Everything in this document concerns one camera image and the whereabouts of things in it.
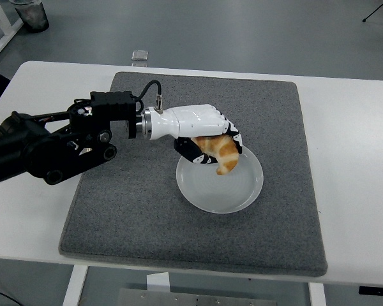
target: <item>white robotic hand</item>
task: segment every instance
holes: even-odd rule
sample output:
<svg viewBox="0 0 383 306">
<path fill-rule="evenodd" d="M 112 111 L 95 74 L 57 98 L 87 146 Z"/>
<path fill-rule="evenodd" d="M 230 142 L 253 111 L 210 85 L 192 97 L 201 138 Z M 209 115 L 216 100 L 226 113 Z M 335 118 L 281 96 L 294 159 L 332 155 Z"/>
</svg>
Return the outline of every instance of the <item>white robotic hand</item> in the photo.
<svg viewBox="0 0 383 306">
<path fill-rule="evenodd" d="M 214 106 L 190 105 L 173 107 L 159 113 L 153 108 L 145 111 L 146 130 L 151 140 L 164 135 L 175 138 L 174 148 L 187 160 L 193 163 L 216 163 L 217 160 L 204 154 L 200 148 L 190 140 L 192 137 L 230 135 L 238 152 L 243 151 L 243 141 L 240 132 Z"/>
</svg>

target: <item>black robotic arm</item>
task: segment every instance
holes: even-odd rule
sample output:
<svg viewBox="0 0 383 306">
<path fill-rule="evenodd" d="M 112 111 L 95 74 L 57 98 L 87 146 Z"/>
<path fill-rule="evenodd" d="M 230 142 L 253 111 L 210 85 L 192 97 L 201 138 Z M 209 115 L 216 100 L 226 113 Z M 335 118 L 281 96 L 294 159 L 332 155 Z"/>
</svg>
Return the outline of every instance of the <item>black robotic arm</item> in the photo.
<svg viewBox="0 0 383 306">
<path fill-rule="evenodd" d="M 140 99 L 129 91 L 92 92 L 91 99 L 75 100 L 66 112 L 13 112 L 0 125 L 0 181 L 27 171 L 54 185 L 110 161 L 117 152 L 110 143 L 110 122 L 125 120 L 128 137 L 135 138 L 143 109 Z M 47 131 L 46 123 L 60 120 L 69 124 Z"/>
</svg>

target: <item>white table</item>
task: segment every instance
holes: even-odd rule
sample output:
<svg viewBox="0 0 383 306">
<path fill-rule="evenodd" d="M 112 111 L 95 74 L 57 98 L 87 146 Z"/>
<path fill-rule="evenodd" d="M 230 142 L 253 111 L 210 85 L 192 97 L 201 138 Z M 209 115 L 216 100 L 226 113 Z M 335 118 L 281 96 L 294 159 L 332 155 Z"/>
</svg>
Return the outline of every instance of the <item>white table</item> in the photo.
<svg viewBox="0 0 383 306">
<path fill-rule="evenodd" d="M 0 123 L 13 110 L 31 115 L 64 111 L 91 91 L 108 91 L 119 71 L 294 82 L 329 268 L 318 278 L 242 276 L 383 286 L 383 81 L 27 62 L 0 99 Z M 134 268 L 58 253 L 78 181 L 79 176 L 48 186 L 25 173 L 0 183 L 0 258 Z"/>
</svg>

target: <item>tripod leg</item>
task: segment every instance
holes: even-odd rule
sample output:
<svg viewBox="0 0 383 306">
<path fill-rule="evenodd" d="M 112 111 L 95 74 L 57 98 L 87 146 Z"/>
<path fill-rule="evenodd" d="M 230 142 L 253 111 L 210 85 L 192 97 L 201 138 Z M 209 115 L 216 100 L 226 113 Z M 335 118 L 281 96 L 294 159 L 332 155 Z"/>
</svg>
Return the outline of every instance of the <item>tripod leg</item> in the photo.
<svg viewBox="0 0 383 306">
<path fill-rule="evenodd" d="M 362 22 L 366 22 L 366 19 L 369 18 L 370 16 L 372 16 L 379 8 L 381 8 L 383 6 L 383 3 L 382 5 L 380 5 L 376 10 L 373 11 L 373 13 L 371 13 L 369 16 L 367 16 L 365 19 L 362 20 Z"/>
</svg>

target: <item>black cable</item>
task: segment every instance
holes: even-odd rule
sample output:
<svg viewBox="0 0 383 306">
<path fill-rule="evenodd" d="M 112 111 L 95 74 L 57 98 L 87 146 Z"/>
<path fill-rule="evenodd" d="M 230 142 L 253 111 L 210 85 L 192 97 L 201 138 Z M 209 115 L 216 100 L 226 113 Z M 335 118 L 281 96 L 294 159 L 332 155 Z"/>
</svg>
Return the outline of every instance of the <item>black cable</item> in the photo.
<svg viewBox="0 0 383 306">
<path fill-rule="evenodd" d="M 150 81 L 149 83 L 146 84 L 145 88 L 143 88 L 143 91 L 140 93 L 139 97 L 133 96 L 135 98 L 135 102 L 139 102 L 140 103 L 140 108 L 139 108 L 139 110 L 136 111 L 137 115 L 140 114 L 143 111 L 144 104 L 143 104 L 142 98 L 144 97 L 146 92 L 149 90 L 150 86 L 152 86 L 153 84 L 156 84 L 158 86 L 158 94 L 161 95 L 161 85 L 160 85 L 160 82 L 157 81 L 157 80 L 152 80 L 152 81 Z"/>
<path fill-rule="evenodd" d="M 20 306 L 23 306 L 23 304 L 21 304 L 20 302 L 14 300 L 13 298 L 10 298 L 8 295 L 5 295 L 4 293 L 0 292 L 0 295 L 3 295 L 4 297 L 12 300 L 13 302 L 15 302 L 17 305 L 20 305 Z"/>
<path fill-rule="evenodd" d="M 143 98 L 143 96 L 145 95 L 145 93 L 147 92 L 147 90 L 150 88 L 150 86 L 152 86 L 153 84 L 156 84 L 158 86 L 158 94 L 161 94 L 161 85 L 160 85 L 160 82 L 157 81 L 157 80 L 152 80 L 150 81 L 149 83 L 146 84 L 145 88 L 143 89 L 143 91 L 140 93 L 139 97 L 136 99 L 136 102 L 141 100 Z"/>
</svg>

